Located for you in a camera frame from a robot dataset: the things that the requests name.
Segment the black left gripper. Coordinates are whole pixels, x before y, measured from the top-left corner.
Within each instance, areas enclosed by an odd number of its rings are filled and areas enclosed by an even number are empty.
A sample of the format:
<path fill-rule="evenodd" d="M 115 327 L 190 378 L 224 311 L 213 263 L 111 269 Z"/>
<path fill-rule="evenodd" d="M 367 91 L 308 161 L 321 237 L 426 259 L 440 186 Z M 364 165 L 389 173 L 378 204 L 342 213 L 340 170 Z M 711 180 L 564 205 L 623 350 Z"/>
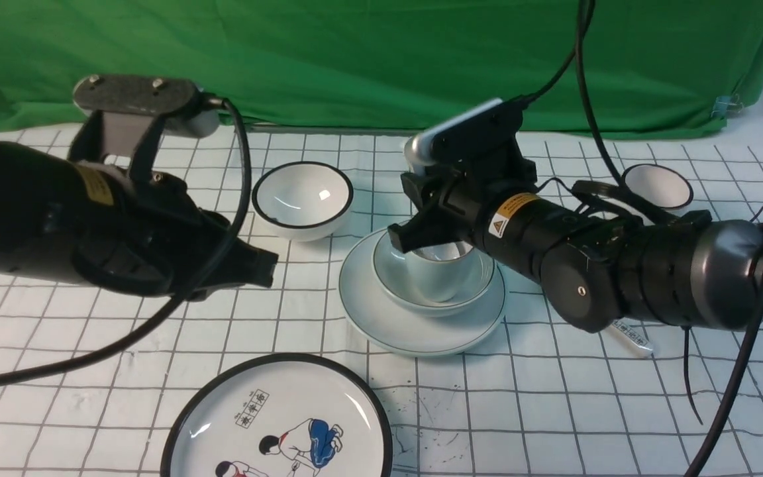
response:
<path fill-rule="evenodd" d="M 133 182 L 115 166 L 79 166 L 92 212 L 81 215 L 72 265 L 85 281 L 142 297 L 203 301 L 236 285 L 270 289 L 279 254 L 241 241 L 238 217 L 194 205 L 187 184 L 157 174 Z"/>

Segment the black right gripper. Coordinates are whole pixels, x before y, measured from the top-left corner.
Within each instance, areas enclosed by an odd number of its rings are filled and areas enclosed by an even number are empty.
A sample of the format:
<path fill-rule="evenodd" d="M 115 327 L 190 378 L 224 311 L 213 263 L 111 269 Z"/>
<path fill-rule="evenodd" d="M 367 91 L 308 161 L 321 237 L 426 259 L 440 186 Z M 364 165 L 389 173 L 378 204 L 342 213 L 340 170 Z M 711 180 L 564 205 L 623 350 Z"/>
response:
<path fill-rule="evenodd" d="M 400 181 L 416 213 L 387 234 L 395 250 L 409 253 L 458 241 L 482 246 L 501 199 L 532 192 L 538 169 L 519 153 L 496 153 L 428 167 L 423 175 L 403 172 Z"/>

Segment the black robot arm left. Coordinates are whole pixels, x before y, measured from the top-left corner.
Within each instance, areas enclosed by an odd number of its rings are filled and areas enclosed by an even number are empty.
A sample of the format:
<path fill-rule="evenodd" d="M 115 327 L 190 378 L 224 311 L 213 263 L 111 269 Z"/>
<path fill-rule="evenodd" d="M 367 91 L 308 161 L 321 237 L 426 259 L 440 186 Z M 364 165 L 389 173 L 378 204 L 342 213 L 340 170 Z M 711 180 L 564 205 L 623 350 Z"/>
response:
<path fill-rule="evenodd" d="M 151 171 L 166 122 L 96 111 L 68 159 L 0 141 L 0 274 L 188 301 L 272 286 L 277 254 Z"/>

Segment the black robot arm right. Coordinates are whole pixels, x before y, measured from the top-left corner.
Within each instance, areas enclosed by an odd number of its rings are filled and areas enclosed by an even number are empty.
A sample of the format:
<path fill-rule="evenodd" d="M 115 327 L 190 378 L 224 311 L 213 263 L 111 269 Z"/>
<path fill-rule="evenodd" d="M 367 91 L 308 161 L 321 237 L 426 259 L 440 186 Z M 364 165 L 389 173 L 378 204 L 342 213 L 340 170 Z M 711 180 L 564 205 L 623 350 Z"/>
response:
<path fill-rule="evenodd" d="M 644 225 L 605 220 L 536 192 L 536 166 L 516 150 L 403 172 L 416 215 L 389 227 L 407 253 L 466 242 L 538 284 L 567 323 L 590 333 L 630 317 L 740 331 L 763 312 L 763 224 L 708 211 Z"/>

